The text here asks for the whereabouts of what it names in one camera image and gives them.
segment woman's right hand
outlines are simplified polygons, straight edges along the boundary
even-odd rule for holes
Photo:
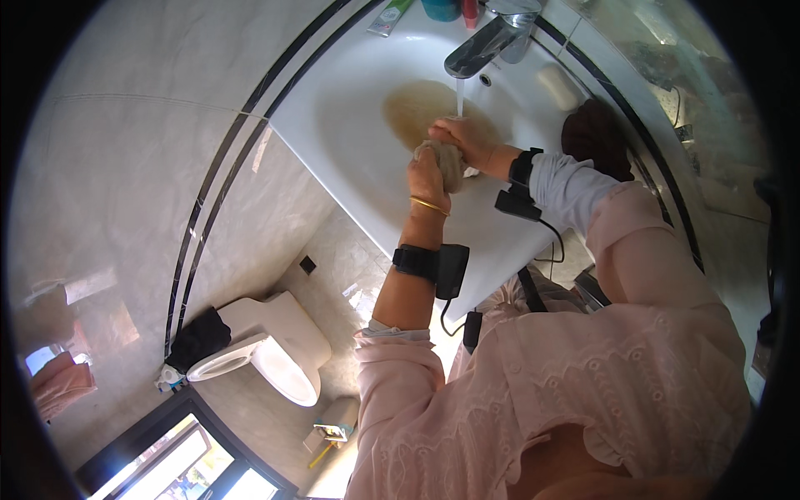
[[[469,118],[439,118],[428,129],[432,139],[460,149],[467,165],[484,174],[508,181],[511,162],[522,150],[492,142]]]
[[[486,135],[469,118],[439,118],[428,129],[432,139],[452,144],[464,155],[464,161],[471,167],[486,171],[486,166],[497,146],[489,142]]]

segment toilet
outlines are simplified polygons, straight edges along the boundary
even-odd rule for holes
[[[230,328],[230,345],[194,364],[186,377],[200,382],[247,363],[281,394],[300,406],[319,399],[319,367],[330,344],[289,292],[261,302],[240,298],[217,311]]]

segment pink blouse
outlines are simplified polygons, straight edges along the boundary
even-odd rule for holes
[[[727,308],[636,182],[598,203],[586,244],[613,304],[500,307],[447,384],[429,340],[356,333],[362,405],[347,498],[504,499],[522,452],[565,423],[634,478],[722,472],[750,412]]]

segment toilet lid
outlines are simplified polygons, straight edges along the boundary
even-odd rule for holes
[[[189,368],[186,378],[189,382],[200,382],[236,370],[249,363],[253,352],[268,338],[267,334],[256,334],[201,359]]]

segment toothpaste tube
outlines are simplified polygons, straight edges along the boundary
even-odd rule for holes
[[[375,21],[367,28],[367,33],[378,34],[384,38],[389,36],[389,33],[394,29],[394,25],[398,23],[400,16],[406,12],[408,6],[414,0],[392,0],[389,5],[375,18]]]

